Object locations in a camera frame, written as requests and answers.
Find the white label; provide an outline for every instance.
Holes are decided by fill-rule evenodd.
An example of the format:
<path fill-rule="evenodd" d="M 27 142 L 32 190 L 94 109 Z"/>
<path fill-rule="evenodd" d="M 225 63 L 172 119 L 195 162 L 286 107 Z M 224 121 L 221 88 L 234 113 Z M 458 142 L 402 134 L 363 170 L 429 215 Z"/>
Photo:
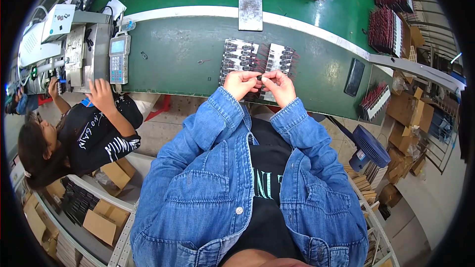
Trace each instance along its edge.
<path fill-rule="evenodd" d="M 53 199 L 56 201 L 57 204 L 61 204 L 61 199 L 58 196 L 54 195 Z"/>
<path fill-rule="evenodd" d="M 358 156 L 358 159 L 361 161 L 361 160 L 364 159 L 365 154 L 364 154 L 363 150 L 359 150 L 359 151 L 356 152 L 356 156 Z"/>

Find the smartphone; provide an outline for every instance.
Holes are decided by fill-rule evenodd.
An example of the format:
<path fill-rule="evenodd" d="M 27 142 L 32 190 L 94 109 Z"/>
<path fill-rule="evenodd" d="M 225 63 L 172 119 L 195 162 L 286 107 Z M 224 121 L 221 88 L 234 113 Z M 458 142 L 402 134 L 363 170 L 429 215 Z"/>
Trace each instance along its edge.
<path fill-rule="evenodd" d="M 356 97 L 358 92 L 359 83 L 363 77 L 364 64 L 360 60 L 353 58 L 350 72 L 348 73 L 348 80 L 344 92 L 350 96 Z"/>

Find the long dark hair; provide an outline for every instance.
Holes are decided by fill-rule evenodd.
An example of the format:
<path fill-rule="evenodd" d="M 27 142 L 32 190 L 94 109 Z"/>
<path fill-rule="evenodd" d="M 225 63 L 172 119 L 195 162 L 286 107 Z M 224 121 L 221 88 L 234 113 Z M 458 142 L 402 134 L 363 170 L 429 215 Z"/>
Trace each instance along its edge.
<path fill-rule="evenodd" d="M 56 126 L 58 138 L 63 131 L 66 117 L 63 115 Z M 45 160 L 43 155 L 48 154 L 48 142 L 43 136 L 40 122 L 39 116 L 31 111 L 28 112 L 25 116 L 25 124 L 18 135 L 18 156 L 25 171 L 30 174 L 27 177 L 27 184 L 36 191 L 71 173 L 71 169 L 66 165 L 68 147 L 76 136 L 75 130 L 71 132 L 64 130 L 69 133 L 67 136 L 62 136 L 66 140 L 63 140 L 61 145 L 51 153 L 51 157 Z"/>

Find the hand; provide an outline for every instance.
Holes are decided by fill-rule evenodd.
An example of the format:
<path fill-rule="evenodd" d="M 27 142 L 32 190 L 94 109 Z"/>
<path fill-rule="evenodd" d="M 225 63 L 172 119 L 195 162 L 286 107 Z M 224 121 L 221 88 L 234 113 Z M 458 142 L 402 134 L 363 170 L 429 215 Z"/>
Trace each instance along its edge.
<path fill-rule="evenodd" d="M 51 81 L 49 82 L 48 93 L 53 99 L 56 99 L 59 96 L 57 83 L 58 83 L 57 77 L 52 77 Z"/>
<path fill-rule="evenodd" d="M 255 71 L 230 72 L 223 87 L 239 101 L 248 92 L 258 92 L 262 87 L 262 82 L 257 79 L 258 75 L 261 75 L 261 73 Z"/>
<path fill-rule="evenodd" d="M 89 88 L 91 89 L 91 94 L 86 94 L 86 96 L 98 110 L 102 111 L 105 116 L 110 116 L 117 112 L 109 82 L 104 79 L 98 79 L 95 80 L 94 84 L 90 80 Z"/>
<path fill-rule="evenodd" d="M 270 91 L 274 94 L 277 104 L 283 109 L 297 96 L 295 95 L 294 84 L 280 70 L 266 72 L 262 75 L 264 91 Z"/>

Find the white cloth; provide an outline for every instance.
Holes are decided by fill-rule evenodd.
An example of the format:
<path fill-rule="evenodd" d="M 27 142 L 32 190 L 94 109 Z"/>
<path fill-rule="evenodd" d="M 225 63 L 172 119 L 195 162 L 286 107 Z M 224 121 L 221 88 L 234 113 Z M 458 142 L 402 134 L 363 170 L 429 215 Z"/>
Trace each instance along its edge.
<path fill-rule="evenodd" d="M 153 106 L 157 102 L 158 98 L 160 97 L 160 94 L 129 93 L 129 97 L 132 98 L 132 100 L 137 105 L 137 108 L 143 116 L 142 122 L 144 122 L 150 114 L 151 110 L 153 109 Z"/>

